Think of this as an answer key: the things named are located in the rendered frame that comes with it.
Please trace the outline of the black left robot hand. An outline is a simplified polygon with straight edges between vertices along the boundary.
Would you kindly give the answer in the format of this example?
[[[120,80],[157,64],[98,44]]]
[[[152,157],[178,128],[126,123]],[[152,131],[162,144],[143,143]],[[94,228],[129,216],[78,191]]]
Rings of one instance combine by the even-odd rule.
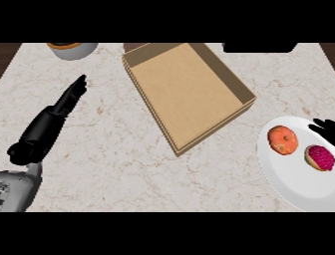
[[[47,106],[30,121],[18,141],[8,147],[10,162],[15,165],[38,163],[54,145],[66,118],[86,91],[86,76],[82,75],[64,91],[60,99]]]

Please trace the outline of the white plate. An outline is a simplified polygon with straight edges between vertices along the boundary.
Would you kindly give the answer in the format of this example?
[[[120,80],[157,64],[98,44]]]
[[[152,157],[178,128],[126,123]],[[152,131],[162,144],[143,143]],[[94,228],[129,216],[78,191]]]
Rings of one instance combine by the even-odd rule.
[[[319,171],[304,160],[308,145],[323,146],[335,157],[335,146],[310,130],[311,121],[285,116],[262,127],[257,140],[257,157],[264,176],[285,201],[302,211],[335,211],[335,164],[330,171]],[[280,155],[268,145],[267,132],[276,126],[288,127],[298,138],[298,147]]]

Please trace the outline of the brown cardboard box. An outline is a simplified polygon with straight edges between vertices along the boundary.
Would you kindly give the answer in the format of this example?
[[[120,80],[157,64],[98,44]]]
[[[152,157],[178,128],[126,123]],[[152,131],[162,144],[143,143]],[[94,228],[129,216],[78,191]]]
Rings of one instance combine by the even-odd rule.
[[[202,43],[147,43],[126,73],[177,155],[249,109],[255,94]]]

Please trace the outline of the orange frosted donut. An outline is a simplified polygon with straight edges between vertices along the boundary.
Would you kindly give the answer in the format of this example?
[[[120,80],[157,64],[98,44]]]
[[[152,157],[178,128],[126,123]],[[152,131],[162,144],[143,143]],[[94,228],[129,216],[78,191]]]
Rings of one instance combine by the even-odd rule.
[[[280,154],[291,154],[298,147],[295,132],[286,126],[276,126],[267,132],[270,148]]]

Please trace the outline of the grey bowl with orange content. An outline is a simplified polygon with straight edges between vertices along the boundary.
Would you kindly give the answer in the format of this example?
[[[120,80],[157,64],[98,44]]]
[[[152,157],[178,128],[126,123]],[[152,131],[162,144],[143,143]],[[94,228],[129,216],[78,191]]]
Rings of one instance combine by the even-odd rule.
[[[64,61],[81,60],[94,52],[97,43],[48,43],[54,55]]]

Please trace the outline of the black appliance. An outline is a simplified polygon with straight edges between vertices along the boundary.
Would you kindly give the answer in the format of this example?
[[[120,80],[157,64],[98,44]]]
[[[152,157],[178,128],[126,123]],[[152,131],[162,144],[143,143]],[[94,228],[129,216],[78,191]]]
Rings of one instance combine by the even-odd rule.
[[[286,44],[234,44],[224,43],[223,51],[225,53],[289,53],[295,48],[295,43]]]

